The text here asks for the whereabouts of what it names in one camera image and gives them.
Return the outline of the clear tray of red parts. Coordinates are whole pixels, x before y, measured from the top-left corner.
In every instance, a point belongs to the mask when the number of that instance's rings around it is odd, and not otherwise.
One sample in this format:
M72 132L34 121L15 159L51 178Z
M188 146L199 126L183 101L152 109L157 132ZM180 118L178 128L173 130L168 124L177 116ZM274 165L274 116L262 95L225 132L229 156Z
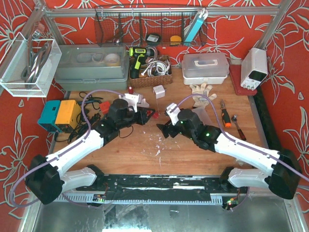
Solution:
M211 121L209 115L207 114L205 108L199 107L199 108L194 108L192 112L196 113L199 117L199 119L202 121L204 125L210 125L214 126L213 122Z

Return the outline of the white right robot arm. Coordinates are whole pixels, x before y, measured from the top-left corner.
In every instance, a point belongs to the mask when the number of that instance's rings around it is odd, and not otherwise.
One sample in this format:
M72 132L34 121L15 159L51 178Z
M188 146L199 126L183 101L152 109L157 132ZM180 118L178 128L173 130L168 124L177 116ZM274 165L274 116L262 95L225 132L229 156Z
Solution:
M203 124L190 109L182 109L176 115L170 113L169 116L167 123L157 125L165 138L181 134L203 150L228 155L254 167L248 170L226 168L222 173L222 182L237 188L267 188L288 200L294 197L301 168L291 150L271 150L242 141L219 127Z

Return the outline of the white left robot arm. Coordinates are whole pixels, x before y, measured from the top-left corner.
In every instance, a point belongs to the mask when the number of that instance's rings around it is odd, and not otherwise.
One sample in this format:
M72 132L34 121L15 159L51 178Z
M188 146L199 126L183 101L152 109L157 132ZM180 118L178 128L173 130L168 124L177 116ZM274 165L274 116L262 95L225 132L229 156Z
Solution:
M36 155L30 163L26 186L41 203L50 204L63 192L93 185L100 175L96 166L89 165L77 171L69 169L118 137L121 129L134 124L145 125L154 113L152 108L134 108L124 99L114 100L108 113L79 139L46 157Z

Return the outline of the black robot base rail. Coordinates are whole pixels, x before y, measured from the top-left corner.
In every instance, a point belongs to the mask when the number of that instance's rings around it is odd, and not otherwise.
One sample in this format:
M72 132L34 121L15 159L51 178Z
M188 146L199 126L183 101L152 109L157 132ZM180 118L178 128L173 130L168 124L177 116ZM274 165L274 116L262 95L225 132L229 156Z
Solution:
M124 175L100 176L90 186L77 191L103 194L106 200L147 202L206 202L212 196L236 197L245 194L247 187L224 185L218 176L193 175Z

